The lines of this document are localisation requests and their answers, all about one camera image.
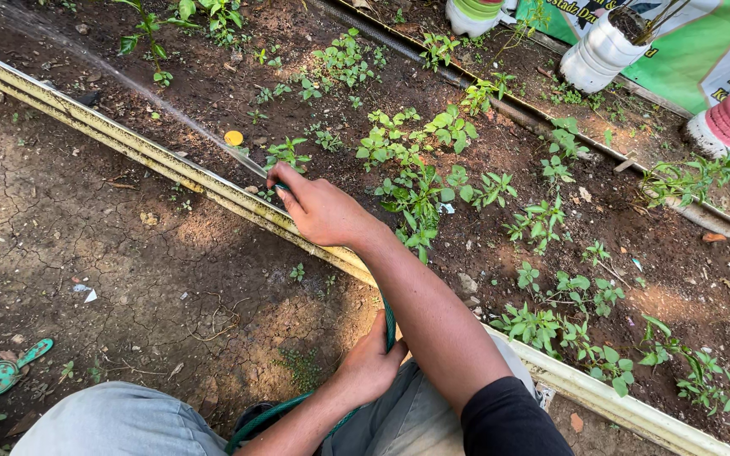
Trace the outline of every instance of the dark soil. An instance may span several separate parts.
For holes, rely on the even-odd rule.
[[[42,8],[34,4],[29,7],[50,19],[64,35],[82,43],[128,76],[152,87],[151,64],[141,58],[146,49],[144,45],[138,46],[132,55],[116,57],[117,38],[128,33],[136,22],[135,18],[119,19],[129,14],[123,5],[85,4],[77,14],[60,7]],[[152,2],[149,8],[160,16],[166,14],[164,3]],[[439,6],[412,10],[411,15],[418,12],[426,15],[420,16],[426,18],[423,20],[431,22],[430,15],[443,16],[443,7],[439,11],[434,8]],[[380,208],[380,197],[373,195],[373,189],[386,177],[396,177],[398,167],[386,163],[365,173],[362,162],[354,157],[355,147],[361,138],[367,137],[371,127],[367,113],[381,109],[393,115],[402,107],[412,106],[418,109],[422,120],[411,124],[411,128],[419,129],[448,103],[458,103],[462,99],[461,92],[418,65],[389,54],[387,68],[380,71],[382,84],[366,83],[353,91],[335,86],[331,93],[314,99],[313,106],[298,101],[295,93],[299,90],[298,84],[291,84],[294,92],[287,94],[283,101],[252,105],[259,92],[256,84],[272,88],[277,82],[286,82],[301,66],[311,65],[312,50],[329,46],[346,27],[319,11],[311,8],[305,11],[300,3],[276,0],[272,5],[244,6],[241,12],[250,21],[243,32],[253,39],[241,60],[234,64],[238,73],[223,67],[224,62],[233,61],[235,52],[213,46],[198,34],[186,36],[170,27],[161,29],[158,39],[170,56],[164,65],[174,74],[174,82],[161,92],[162,97],[217,134],[223,135],[230,129],[240,130],[247,139],[245,145],[250,147],[251,157],[258,163],[264,162],[266,144],[279,144],[285,136],[304,136],[304,128],[319,122],[321,128],[339,134],[348,149],[330,153],[312,141],[301,144],[299,151],[311,155],[311,161],[306,163],[306,175],[311,179],[328,179],[395,226],[396,218]],[[437,27],[446,27],[441,17],[437,20]],[[93,29],[87,36],[79,36],[74,28],[82,22]],[[252,56],[258,49],[275,44],[281,45],[278,55],[284,62],[278,71],[265,63],[260,64]],[[522,52],[527,48],[515,49]],[[533,74],[534,80],[540,79],[531,58],[526,60],[524,54],[508,56],[504,55],[505,71],[525,72]],[[6,24],[0,24],[0,59],[37,79],[51,79],[60,90],[73,96],[99,89],[103,94],[99,105],[101,112],[169,149],[187,152],[189,159],[227,176],[242,187],[262,185],[221,149],[198,137],[172,115],[160,112],[159,119],[152,119],[150,113],[155,108],[147,100],[105,74],[101,79],[87,82],[86,79],[101,72],[100,69],[88,67],[50,41],[27,41],[10,31]],[[55,60],[55,66],[50,70],[41,68],[43,62],[52,60]],[[537,84],[545,87],[550,80]],[[353,109],[349,96],[360,97],[364,106]],[[256,108],[269,118],[253,124],[247,112]],[[580,119],[583,128],[588,115],[584,116]],[[637,117],[632,112],[626,116]],[[539,283],[545,289],[553,287],[553,277],[558,270],[611,278],[603,269],[580,262],[585,247],[597,239],[613,255],[613,266],[623,273],[623,279],[635,288],[624,287],[627,298],[619,302],[608,318],[591,317],[594,344],[637,345],[644,331],[641,314],[646,313],[667,322],[673,334],[686,345],[695,349],[711,348],[720,365],[730,371],[730,241],[704,243],[701,237],[705,231],[672,211],[655,209],[646,215],[635,211],[637,176],[614,173],[615,163],[605,157],[593,156],[590,160],[579,160],[571,170],[577,182],[562,187],[562,209],[567,217],[561,232],[569,231],[574,242],[553,244],[544,256],[534,255],[527,244],[511,244],[502,224],[511,220],[514,212],[522,212],[525,206],[553,198],[542,181],[539,163],[550,154],[538,138],[491,111],[471,120],[480,133],[478,140],[472,140],[460,155],[444,148],[425,154],[424,160],[436,166],[441,175],[448,174],[454,164],[464,166],[471,182],[477,182],[479,175],[487,171],[513,174],[512,185],[519,197],[509,198],[504,209],[492,205],[482,212],[475,212],[461,201],[455,203],[456,212],[441,217],[439,234],[432,242],[430,267],[437,274],[465,299],[470,295],[461,290],[457,274],[474,277],[479,290],[473,296],[481,302],[484,318],[489,321],[492,315],[502,313],[506,304],[521,307],[530,298],[515,283],[516,269],[522,261],[529,261],[541,271]],[[580,197],[580,187],[589,192],[592,202]],[[636,269],[633,259],[640,261],[643,272]],[[646,280],[644,290],[636,285],[634,277]],[[562,304],[557,310],[581,317],[575,309]],[[634,349],[621,348],[621,351],[630,358],[640,359]],[[571,354],[564,355],[571,363]],[[730,414],[706,418],[704,409],[677,398],[675,383],[688,373],[687,366],[679,358],[654,371],[637,366],[634,373],[636,384],[631,393],[635,398],[730,443]]]
[[[635,46],[635,40],[641,36],[646,28],[644,18],[627,6],[616,8],[610,13],[610,25],[618,29],[630,44]]]

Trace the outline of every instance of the gray pants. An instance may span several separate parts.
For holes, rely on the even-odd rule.
[[[515,377],[534,394],[520,359],[500,338],[493,339]],[[110,381],[61,400],[27,431],[11,455],[221,456],[226,443],[188,404],[154,389]],[[323,456],[336,454],[463,454],[461,424],[410,359],[381,398],[325,440]]]

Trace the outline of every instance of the left hand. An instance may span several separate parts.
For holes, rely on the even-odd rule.
[[[380,310],[370,333],[357,341],[329,381],[351,409],[379,399],[390,388],[407,355],[407,344],[401,339],[386,352],[387,331],[384,310]]]

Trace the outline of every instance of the drip irrigation hose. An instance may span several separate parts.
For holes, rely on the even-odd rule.
[[[393,344],[396,343],[396,318],[393,316],[393,310],[390,308],[390,305],[388,304],[388,300],[384,298],[384,295],[381,294],[382,302],[384,303],[384,320],[385,323],[387,323],[388,332],[385,337],[385,346],[387,349],[385,352],[390,352],[390,349],[393,347]],[[308,393],[303,393],[299,395],[296,398],[289,399],[288,401],[281,402],[277,406],[272,407],[268,410],[266,410],[264,413],[261,413],[256,418],[251,420],[249,423],[245,424],[243,428],[239,429],[238,432],[236,432],[232,438],[229,439],[227,442],[227,445],[224,447],[224,451],[227,454],[232,454],[236,448],[238,448],[238,444],[241,443],[244,438],[256,427],[258,427],[259,424],[265,422],[266,420],[269,420],[275,415],[278,415],[280,413],[288,412],[289,410],[292,410],[293,408],[297,407],[300,402],[303,402],[311,396],[311,394],[314,393],[314,391],[309,391]],[[354,416],[354,413],[357,412],[360,408],[357,407],[353,410],[351,410],[348,415],[344,416],[342,420],[340,420],[337,424],[334,425],[334,427],[329,431],[328,435],[325,436],[325,439],[329,438],[331,435],[333,435],[334,432],[336,432],[340,427],[342,427],[343,424],[345,424],[352,416]]]

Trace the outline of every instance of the black shirt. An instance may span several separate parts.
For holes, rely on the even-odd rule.
[[[551,417],[522,381],[503,377],[475,393],[461,412],[464,452],[508,456],[572,456]]]

